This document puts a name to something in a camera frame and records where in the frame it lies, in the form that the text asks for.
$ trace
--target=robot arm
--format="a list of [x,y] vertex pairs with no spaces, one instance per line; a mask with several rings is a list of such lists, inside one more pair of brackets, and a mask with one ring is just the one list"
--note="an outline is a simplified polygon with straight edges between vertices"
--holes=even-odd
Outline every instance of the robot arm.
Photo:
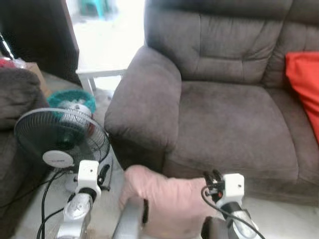
[[97,161],[82,160],[80,162],[76,194],[64,207],[63,223],[59,228],[57,239],[86,238],[93,203],[101,197],[101,189],[98,186],[98,167]]
[[[203,199],[212,207],[223,213],[225,227],[227,228],[227,235],[225,231],[219,230],[219,237],[212,235],[211,221],[208,219],[203,226],[202,236],[204,239],[264,239],[258,232],[257,226],[251,220],[247,210],[243,210],[242,198],[244,196],[244,177],[241,174],[225,174],[221,176],[218,171],[214,170],[212,174],[204,173],[207,184],[205,195],[202,194]],[[211,196],[215,205],[210,204],[205,196]]]

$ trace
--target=brown sofa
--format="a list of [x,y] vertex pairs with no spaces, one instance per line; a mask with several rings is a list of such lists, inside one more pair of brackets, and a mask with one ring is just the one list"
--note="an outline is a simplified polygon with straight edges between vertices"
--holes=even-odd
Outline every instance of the brown sofa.
[[318,0],[147,0],[105,129],[123,168],[239,172],[246,194],[319,204],[319,147],[285,54],[319,51]]
[[21,115],[48,104],[38,77],[27,70],[0,68],[0,85],[0,231],[5,239],[12,235],[32,194],[8,207],[3,205],[33,189],[47,170],[20,152],[13,128]]

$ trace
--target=sofa armrest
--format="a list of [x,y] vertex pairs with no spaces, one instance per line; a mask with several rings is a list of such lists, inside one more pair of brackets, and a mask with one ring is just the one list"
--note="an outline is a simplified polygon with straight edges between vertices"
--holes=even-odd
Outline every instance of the sofa armrest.
[[0,130],[12,129],[32,109],[40,92],[36,74],[24,69],[0,68]]
[[181,76],[165,56],[143,46],[133,58],[106,112],[112,136],[147,149],[169,151],[178,135]]

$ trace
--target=black cable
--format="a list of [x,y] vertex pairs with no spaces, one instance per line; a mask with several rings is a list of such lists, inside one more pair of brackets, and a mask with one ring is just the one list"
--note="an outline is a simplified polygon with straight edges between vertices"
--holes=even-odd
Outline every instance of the black cable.
[[44,221],[41,223],[38,233],[36,235],[36,239],[40,239],[40,235],[41,235],[41,231],[44,228],[44,224],[46,223],[46,221],[49,220],[49,218],[53,217],[55,214],[58,214],[59,212],[62,212],[64,208],[59,209],[58,211],[55,211],[54,213],[51,213],[49,216],[47,216]]
[[109,183],[108,183],[108,186],[106,187],[108,191],[111,190],[111,180],[112,180],[112,174],[113,174],[113,164],[114,164],[114,158],[113,156],[111,156],[112,160],[111,160],[111,171],[110,171],[110,180],[109,180]]
[[[66,173],[66,172],[63,172],[61,175],[59,175],[58,177],[56,177],[54,180],[56,180],[56,179],[62,177],[65,173]],[[45,182],[43,182],[43,183],[40,183],[39,185],[37,185],[37,186],[35,186],[34,188],[32,188],[30,191],[28,191],[28,192],[26,192],[26,193],[24,193],[24,194],[22,194],[22,195],[20,195],[20,196],[18,196],[18,197],[16,197],[16,198],[14,198],[11,202],[6,203],[6,204],[4,204],[4,205],[1,205],[1,206],[0,206],[0,209],[1,209],[1,208],[8,207],[8,206],[10,206],[11,204],[15,203],[16,201],[21,200],[21,199],[24,198],[25,196],[27,196],[27,195],[29,195],[30,193],[34,192],[36,189],[38,189],[38,188],[41,187],[42,185],[48,183],[49,181],[50,181],[50,180],[47,180],[47,181],[45,181]]]
[[248,226],[250,229],[252,229],[255,233],[258,234],[258,236],[260,236],[261,239],[265,239],[264,236],[256,229],[254,228],[252,225],[250,225],[248,222],[246,222],[245,220],[239,218],[239,217],[236,217],[234,215],[231,215],[230,213],[226,212],[225,210],[222,210],[218,207],[216,207],[214,204],[212,204],[211,202],[209,202],[204,194],[204,191],[208,189],[207,186],[203,187],[200,191],[200,194],[201,194],[201,197],[203,198],[203,200],[205,201],[205,203],[207,203],[209,206],[211,206],[213,209],[227,215],[228,217],[232,218],[232,219],[235,219],[235,220],[238,220],[240,222],[242,222],[243,224],[245,224],[246,226]]
[[49,180],[48,184],[46,185],[46,189],[43,193],[43,196],[42,196],[42,203],[41,203],[41,222],[43,224],[42,226],[42,239],[44,239],[45,237],[45,225],[44,225],[44,220],[45,220],[45,214],[44,214],[44,207],[45,207],[45,197],[46,197],[46,194],[48,193],[48,190],[49,190],[49,187],[51,186],[51,183],[53,182],[53,180],[56,178],[56,176],[61,173],[62,171],[64,171],[65,169],[60,169],[59,171],[57,171],[53,177]]

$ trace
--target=wall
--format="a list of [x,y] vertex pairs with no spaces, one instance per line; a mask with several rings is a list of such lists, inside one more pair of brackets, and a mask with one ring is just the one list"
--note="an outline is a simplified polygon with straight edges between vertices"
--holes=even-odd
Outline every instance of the wall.
[[80,13],[80,5],[79,5],[79,0],[65,0],[66,5],[69,10],[70,16],[74,16]]

